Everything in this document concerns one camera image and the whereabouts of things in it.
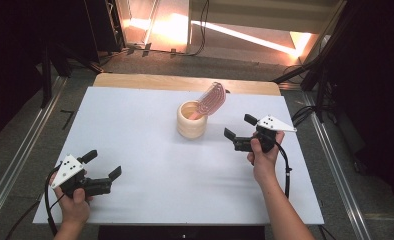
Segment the metal floor rail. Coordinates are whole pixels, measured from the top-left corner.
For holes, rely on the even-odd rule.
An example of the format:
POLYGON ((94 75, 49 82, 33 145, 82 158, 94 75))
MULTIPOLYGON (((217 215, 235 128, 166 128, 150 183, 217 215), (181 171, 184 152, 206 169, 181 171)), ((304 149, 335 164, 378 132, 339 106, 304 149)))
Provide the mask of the metal floor rail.
POLYGON ((315 113, 310 115, 317 137, 329 165, 332 177, 334 178, 341 202, 344 206, 347 218, 352 226, 357 240, 372 240, 368 226, 351 190, 350 184, 340 164, 336 150, 327 132, 326 125, 322 123, 315 113))
POLYGON ((29 155, 36 149, 40 135, 57 105, 68 77, 56 77, 51 82, 52 97, 41 108, 41 95, 32 97, 0 134, 0 219, 29 155))

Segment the person's right hand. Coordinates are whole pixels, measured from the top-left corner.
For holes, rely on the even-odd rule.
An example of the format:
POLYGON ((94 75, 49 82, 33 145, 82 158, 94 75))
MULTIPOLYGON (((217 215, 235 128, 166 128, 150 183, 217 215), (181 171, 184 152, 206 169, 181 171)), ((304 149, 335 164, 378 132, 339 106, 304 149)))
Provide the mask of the person's right hand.
POLYGON ((252 139, 250 143, 252 151, 247 155, 247 160, 253 165, 254 178, 257 183, 262 187, 277 183, 275 167, 279 154, 278 146, 275 145, 270 151, 264 153, 257 138, 252 139))

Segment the white board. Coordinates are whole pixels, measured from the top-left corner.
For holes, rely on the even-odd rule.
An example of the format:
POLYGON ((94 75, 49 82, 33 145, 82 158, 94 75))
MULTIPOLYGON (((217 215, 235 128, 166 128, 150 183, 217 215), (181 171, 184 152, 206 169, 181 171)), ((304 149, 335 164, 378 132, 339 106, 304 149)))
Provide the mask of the white board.
POLYGON ((60 155, 97 157, 91 178, 116 167, 122 174, 108 195, 91 203, 92 224, 265 225, 269 217, 253 168, 224 136, 249 136, 244 116, 291 121, 281 96, 230 93, 209 117, 205 133, 188 140, 177 131, 177 109, 192 91, 90 87, 60 155))

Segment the beige ribbed cup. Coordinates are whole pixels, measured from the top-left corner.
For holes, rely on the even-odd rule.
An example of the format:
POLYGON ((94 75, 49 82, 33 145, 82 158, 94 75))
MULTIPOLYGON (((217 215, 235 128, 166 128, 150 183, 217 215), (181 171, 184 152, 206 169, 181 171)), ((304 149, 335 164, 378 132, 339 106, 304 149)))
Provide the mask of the beige ribbed cup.
POLYGON ((196 110, 196 101, 184 102, 177 109, 177 131, 187 139, 197 139, 206 130, 207 117, 205 115, 194 120, 189 119, 196 110))

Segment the pink hairbrush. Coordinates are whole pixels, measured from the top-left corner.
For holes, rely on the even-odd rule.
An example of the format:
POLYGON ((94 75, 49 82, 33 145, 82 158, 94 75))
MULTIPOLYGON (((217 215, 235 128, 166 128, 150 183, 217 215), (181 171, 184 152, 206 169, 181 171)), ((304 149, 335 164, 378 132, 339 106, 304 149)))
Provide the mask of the pink hairbrush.
POLYGON ((225 100, 226 89, 221 83, 214 82, 197 101, 197 108, 189 119, 197 120, 202 116, 212 115, 224 104, 225 100))

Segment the person's left hand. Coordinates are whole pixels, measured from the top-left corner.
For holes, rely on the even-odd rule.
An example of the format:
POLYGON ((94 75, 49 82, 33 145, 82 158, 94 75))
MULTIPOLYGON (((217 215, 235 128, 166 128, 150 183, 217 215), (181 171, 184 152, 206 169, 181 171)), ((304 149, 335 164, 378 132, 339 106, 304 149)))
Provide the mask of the person's left hand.
POLYGON ((72 198, 65 197, 60 187, 56 187, 54 193, 62 210, 60 230, 81 231, 90 216, 89 201, 92 198, 86 196, 83 188, 76 189, 72 198))

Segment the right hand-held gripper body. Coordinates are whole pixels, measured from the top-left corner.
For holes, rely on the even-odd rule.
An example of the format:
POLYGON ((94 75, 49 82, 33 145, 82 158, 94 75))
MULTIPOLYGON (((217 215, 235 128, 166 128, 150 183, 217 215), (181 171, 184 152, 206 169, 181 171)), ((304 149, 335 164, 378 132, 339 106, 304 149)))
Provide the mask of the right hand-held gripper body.
POLYGON ((254 136, 252 137, 236 136, 236 138, 233 140, 235 151, 251 152, 252 147, 250 141, 253 138, 257 138, 260 141, 262 151, 264 153, 267 153, 277 143, 276 134, 278 131, 283 131, 283 132, 297 131, 297 129, 294 126, 288 125, 287 123, 271 115, 267 115, 257 120, 258 123, 255 125, 256 134, 254 136))

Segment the black cabinet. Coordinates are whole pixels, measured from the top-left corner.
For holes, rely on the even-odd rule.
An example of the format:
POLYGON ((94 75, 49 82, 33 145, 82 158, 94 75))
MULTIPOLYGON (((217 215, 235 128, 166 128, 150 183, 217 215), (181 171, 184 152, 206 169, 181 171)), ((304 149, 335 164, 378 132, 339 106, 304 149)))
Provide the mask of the black cabinet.
POLYGON ((85 0, 98 51, 120 52, 124 38, 116 0, 85 0))

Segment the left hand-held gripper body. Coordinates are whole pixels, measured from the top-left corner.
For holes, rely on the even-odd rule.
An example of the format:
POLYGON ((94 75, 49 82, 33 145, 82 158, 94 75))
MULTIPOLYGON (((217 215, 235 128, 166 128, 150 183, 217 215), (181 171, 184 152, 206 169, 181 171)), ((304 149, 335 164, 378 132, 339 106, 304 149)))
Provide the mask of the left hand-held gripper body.
POLYGON ((84 165, 69 154, 61 162, 51 187, 60 187, 63 193, 72 198, 78 188, 83 188, 87 197, 109 194, 113 180, 109 177, 91 179, 85 176, 84 165))

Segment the wooden table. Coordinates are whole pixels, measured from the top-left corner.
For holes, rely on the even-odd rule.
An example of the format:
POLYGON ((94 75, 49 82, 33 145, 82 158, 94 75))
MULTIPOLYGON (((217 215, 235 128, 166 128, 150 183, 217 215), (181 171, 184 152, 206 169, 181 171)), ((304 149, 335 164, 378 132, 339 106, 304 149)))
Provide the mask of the wooden table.
POLYGON ((94 86, 203 92, 214 82, 221 83, 225 89, 234 94, 281 95, 278 85, 272 82, 151 74, 101 73, 96 76, 94 86))

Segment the black metal stand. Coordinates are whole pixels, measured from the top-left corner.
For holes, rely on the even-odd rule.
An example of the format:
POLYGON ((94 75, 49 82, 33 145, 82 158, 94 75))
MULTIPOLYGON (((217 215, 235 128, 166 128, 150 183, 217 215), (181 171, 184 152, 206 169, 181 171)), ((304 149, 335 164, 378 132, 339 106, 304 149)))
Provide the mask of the black metal stand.
POLYGON ((65 44, 60 41, 44 39, 42 41, 42 90, 43 90, 43 98, 41 102, 41 108, 45 108, 49 105, 50 100, 52 99, 52 86, 51 86, 51 67, 50 64, 53 64, 57 71, 61 72, 63 76, 70 77, 71 76, 71 68, 68 63, 68 58, 73 58, 85 68, 90 69, 96 74, 103 73, 104 70, 85 57, 82 57, 72 49, 68 48, 65 44))
POLYGON ((355 10, 352 4, 357 0, 346 0, 338 16, 337 24, 332 32, 329 41, 325 44, 321 52, 310 62, 301 65, 300 67, 276 78, 273 83, 283 83, 292 77, 306 72, 307 75, 300 83, 303 91, 312 90, 315 85, 318 85, 318 93, 315 104, 311 107, 312 112, 316 114, 320 121, 323 121, 322 112, 327 110, 324 106, 324 96, 327 88, 327 75, 329 65, 333 62, 345 40, 345 35, 348 33, 348 26, 351 24, 355 15, 355 10))

